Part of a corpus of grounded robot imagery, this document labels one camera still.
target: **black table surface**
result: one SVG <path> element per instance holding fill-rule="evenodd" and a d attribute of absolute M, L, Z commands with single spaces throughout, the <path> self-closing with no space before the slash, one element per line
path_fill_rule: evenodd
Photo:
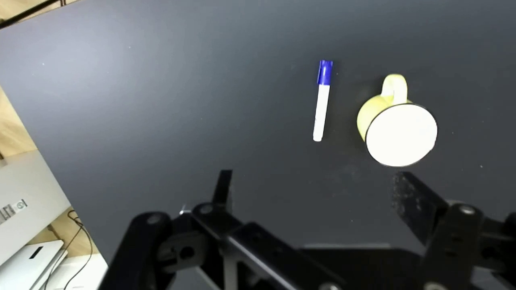
<path fill-rule="evenodd" d="M 516 207 L 516 1 L 85 0 L 0 30 L 0 85 L 106 259 L 132 215 L 177 214 L 233 168 L 233 212 L 293 246 L 417 249 L 396 168 L 354 117 L 388 72 L 438 122 L 407 167 L 491 217 Z M 335 60 L 322 143 L 317 60 Z"/>

